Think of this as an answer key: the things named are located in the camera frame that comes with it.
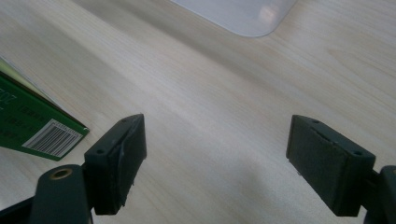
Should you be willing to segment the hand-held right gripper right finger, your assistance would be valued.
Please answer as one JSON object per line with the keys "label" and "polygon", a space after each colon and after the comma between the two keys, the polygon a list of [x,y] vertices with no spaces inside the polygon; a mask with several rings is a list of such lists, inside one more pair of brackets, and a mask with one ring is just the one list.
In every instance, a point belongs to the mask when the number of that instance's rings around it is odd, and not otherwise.
{"label": "hand-held right gripper right finger", "polygon": [[374,154],[321,121],[294,115],[286,157],[335,215],[359,213]]}

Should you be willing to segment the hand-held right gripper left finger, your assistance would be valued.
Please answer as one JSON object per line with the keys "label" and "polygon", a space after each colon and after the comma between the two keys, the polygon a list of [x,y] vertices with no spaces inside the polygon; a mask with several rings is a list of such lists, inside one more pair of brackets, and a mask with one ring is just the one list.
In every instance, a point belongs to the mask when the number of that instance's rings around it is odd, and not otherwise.
{"label": "hand-held right gripper left finger", "polygon": [[84,154],[87,191],[96,215],[119,212],[146,157],[143,114],[119,120]]}

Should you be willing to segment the translucent plastic container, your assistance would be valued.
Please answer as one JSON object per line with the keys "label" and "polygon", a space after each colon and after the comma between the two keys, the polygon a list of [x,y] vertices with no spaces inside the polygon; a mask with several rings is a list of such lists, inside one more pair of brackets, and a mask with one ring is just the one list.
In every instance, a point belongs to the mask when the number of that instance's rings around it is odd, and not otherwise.
{"label": "translucent plastic container", "polygon": [[171,0],[225,30],[244,37],[271,34],[297,0]]}

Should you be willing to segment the green cardboard box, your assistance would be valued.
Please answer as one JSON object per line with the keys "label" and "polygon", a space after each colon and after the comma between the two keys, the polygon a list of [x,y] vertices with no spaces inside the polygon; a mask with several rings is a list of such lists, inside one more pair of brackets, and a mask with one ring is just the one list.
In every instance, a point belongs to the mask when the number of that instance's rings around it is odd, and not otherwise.
{"label": "green cardboard box", "polygon": [[89,128],[0,56],[0,147],[58,161]]}

